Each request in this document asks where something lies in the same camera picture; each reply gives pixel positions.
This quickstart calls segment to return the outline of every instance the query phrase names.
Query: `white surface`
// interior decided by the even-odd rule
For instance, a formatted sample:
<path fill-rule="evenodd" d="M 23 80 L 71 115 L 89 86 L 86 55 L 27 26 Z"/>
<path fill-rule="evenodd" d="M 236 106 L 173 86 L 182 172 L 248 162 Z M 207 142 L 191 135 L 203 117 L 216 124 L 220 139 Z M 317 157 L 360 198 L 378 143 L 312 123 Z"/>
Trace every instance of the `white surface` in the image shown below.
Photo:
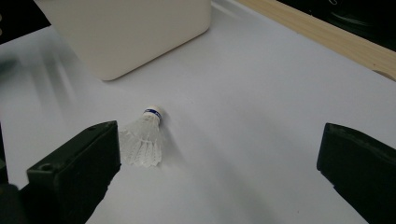
<path fill-rule="evenodd" d="M 232 1 L 211 28 L 111 82 L 51 28 L 0 46 L 11 183 L 83 129 L 161 105 L 158 168 L 122 165 L 88 223 L 366 223 L 316 169 L 326 122 L 396 147 L 395 83 Z"/>
<path fill-rule="evenodd" d="M 210 0 L 35 2 L 102 80 L 125 75 L 198 36 L 210 24 Z"/>

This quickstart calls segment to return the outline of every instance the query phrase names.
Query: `black object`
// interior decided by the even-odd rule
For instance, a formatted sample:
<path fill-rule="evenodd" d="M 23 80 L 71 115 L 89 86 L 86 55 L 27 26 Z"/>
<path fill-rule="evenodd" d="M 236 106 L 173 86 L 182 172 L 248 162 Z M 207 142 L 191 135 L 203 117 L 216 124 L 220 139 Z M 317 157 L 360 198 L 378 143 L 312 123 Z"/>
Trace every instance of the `black object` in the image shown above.
<path fill-rule="evenodd" d="M 0 223 L 29 223 L 24 213 L 18 189 L 13 185 L 0 185 Z"/>
<path fill-rule="evenodd" d="M 278 0 L 384 48 L 396 51 L 396 13 L 392 1 Z"/>
<path fill-rule="evenodd" d="M 318 170 L 371 224 L 396 222 L 396 150 L 356 130 L 327 123 Z"/>
<path fill-rule="evenodd" d="M 117 122 L 91 126 L 27 171 L 29 184 L 14 197 L 14 201 L 21 200 L 24 213 L 14 209 L 11 215 L 26 216 L 30 224 L 85 223 L 119 169 Z M 7 207 L 0 203 L 0 210 Z M 26 222 L 0 217 L 0 223 Z"/>
<path fill-rule="evenodd" d="M 0 123 L 0 184 L 8 183 L 6 154 L 4 152 L 3 135 Z"/>
<path fill-rule="evenodd" d="M 34 0 L 0 0 L 0 44 L 50 26 Z"/>

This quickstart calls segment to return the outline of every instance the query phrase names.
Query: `wooden board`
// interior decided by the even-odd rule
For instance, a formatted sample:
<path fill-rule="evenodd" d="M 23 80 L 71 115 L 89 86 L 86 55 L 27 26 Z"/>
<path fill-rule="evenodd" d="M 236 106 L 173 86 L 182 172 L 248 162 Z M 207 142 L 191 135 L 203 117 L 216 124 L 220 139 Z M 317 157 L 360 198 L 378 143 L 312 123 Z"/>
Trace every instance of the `wooden board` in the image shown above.
<path fill-rule="evenodd" d="M 262 15 L 396 81 L 396 52 L 276 0 L 237 0 Z"/>

